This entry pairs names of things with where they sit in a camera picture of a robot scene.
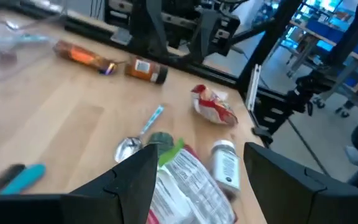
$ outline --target black cable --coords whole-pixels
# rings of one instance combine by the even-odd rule
[[[241,4],[243,2],[249,1],[249,0],[218,0],[221,3],[226,3],[226,4]]]
[[[92,17],[93,14],[93,0],[91,0],[91,12],[89,14],[90,17]]]
[[[181,46],[188,45],[188,44],[189,44],[189,42],[185,41],[185,42],[179,44],[179,46],[177,47],[177,49],[179,49],[179,47],[181,47]]]
[[[100,2],[100,4],[99,4],[99,8],[98,8],[98,11],[97,11],[97,14],[96,14],[96,18],[97,18],[97,19],[99,19],[99,15],[100,15],[100,11],[101,11],[101,9],[102,9],[102,3],[103,3],[103,1],[105,1],[105,0],[100,0],[100,1],[98,1],[98,2]]]
[[[231,9],[230,12],[233,12],[234,10],[236,10],[240,5],[241,5],[241,3],[236,3],[236,5],[233,6],[233,8]]]

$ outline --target metal spoon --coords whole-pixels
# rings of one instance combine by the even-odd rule
[[[154,121],[160,116],[164,107],[162,105],[158,106],[154,114],[150,117],[149,121],[143,127],[142,131],[136,137],[126,137],[124,138],[117,147],[115,160],[120,163],[127,159],[129,156],[133,155],[135,152],[142,149],[142,136],[146,131],[151,127]]]

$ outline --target bottle cap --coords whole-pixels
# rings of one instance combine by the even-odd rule
[[[236,154],[236,147],[233,142],[224,139],[216,141],[212,147],[212,153],[215,153],[216,149],[218,148],[217,146],[225,146],[226,149],[228,149],[230,152]]]
[[[109,66],[105,71],[102,72],[103,75],[111,75],[113,72],[116,71],[117,65],[114,62],[110,62]]]
[[[168,74],[168,67],[160,65],[160,73],[158,74],[155,83],[163,84],[165,82],[165,79],[167,78],[167,74]]]
[[[220,146],[220,145],[227,145],[227,146],[230,146],[232,147],[233,149],[235,149],[236,147],[234,146],[233,142],[230,142],[229,140],[225,140],[225,139],[222,139],[222,140],[218,140],[214,143],[214,146]]]

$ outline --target crumpled bag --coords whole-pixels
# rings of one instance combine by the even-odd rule
[[[201,116],[216,124],[235,126],[237,117],[229,104],[205,85],[196,85],[191,91],[194,109]]]

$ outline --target red and white package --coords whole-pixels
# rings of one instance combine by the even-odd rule
[[[209,121],[230,126],[238,123],[228,103],[205,85],[196,85],[191,91],[191,97],[194,109]]]
[[[189,146],[157,171],[148,224],[236,222],[230,202]]]

